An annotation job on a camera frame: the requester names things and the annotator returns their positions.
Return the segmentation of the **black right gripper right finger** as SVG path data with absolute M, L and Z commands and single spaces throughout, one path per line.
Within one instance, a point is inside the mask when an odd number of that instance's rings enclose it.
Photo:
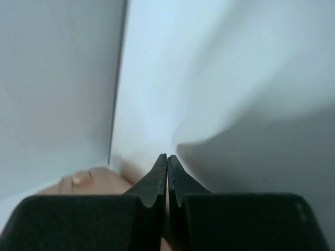
M 328 250 L 304 198 L 291 193 L 212 193 L 175 155 L 167 159 L 173 250 Z

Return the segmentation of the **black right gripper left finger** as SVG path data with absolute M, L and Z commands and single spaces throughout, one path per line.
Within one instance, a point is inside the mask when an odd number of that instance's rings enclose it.
M 30 196 L 14 209 L 1 250 L 159 250 L 167 156 L 121 195 Z

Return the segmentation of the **pink hard-shell suitcase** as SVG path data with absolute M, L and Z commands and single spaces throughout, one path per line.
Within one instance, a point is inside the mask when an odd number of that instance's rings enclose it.
M 142 169 L 128 164 L 122 165 L 118 172 L 109 167 L 94 167 L 64 176 L 36 195 L 120 195 L 145 174 Z

